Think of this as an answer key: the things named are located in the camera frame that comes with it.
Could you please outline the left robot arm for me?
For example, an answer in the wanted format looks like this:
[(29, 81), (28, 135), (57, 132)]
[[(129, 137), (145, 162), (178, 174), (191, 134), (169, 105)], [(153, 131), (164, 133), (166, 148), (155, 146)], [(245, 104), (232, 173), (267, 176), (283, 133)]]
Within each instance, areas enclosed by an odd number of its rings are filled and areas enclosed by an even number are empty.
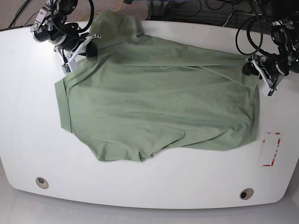
[[(249, 5), (254, 16), (247, 19), (246, 35), (254, 48), (252, 53), (239, 53), (248, 56), (243, 67), (245, 75), (257, 75), (265, 83), (266, 96), (272, 96), (277, 86), (290, 72), (299, 72), (299, 2), (297, 0), (251, 0)], [(260, 42), (255, 44), (251, 29), (255, 23), (262, 26), (266, 22), (271, 26), (271, 39), (278, 47), (278, 54), (262, 49), (263, 31)]]

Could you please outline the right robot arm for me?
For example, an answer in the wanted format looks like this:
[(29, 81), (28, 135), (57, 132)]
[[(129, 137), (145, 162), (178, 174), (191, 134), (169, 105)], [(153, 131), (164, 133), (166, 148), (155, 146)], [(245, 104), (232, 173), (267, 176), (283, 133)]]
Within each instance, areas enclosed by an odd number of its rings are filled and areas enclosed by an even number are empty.
[(96, 57), (98, 50), (92, 40), (101, 38), (100, 35), (87, 32), (94, 17), (94, 4), (91, 0), (90, 18), (85, 27), (81, 28), (76, 22), (66, 22), (67, 16), (75, 10), (77, 4), (77, 0), (46, 1), (30, 28), (37, 42), (49, 41), (55, 46), (54, 50), (60, 54), (64, 64), (77, 55)]

